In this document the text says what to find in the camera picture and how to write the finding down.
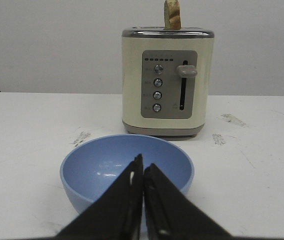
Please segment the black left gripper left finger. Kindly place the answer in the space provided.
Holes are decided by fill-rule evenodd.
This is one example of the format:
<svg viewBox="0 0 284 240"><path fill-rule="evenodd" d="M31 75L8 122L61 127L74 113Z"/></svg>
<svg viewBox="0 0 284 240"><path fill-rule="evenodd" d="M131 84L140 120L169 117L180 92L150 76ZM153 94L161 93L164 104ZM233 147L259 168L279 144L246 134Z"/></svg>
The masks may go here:
<svg viewBox="0 0 284 240"><path fill-rule="evenodd" d="M138 240L142 220L143 181L143 156L139 154L105 193L54 239Z"/></svg>

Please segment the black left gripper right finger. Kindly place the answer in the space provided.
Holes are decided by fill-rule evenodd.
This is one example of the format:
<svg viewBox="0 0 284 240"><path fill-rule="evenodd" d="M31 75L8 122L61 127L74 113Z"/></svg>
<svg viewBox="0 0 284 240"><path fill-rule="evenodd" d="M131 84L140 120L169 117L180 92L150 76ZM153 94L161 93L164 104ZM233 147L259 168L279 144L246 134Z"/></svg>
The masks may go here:
<svg viewBox="0 0 284 240"><path fill-rule="evenodd" d="M154 163L144 171L144 203L150 240L233 239L192 204Z"/></svg>

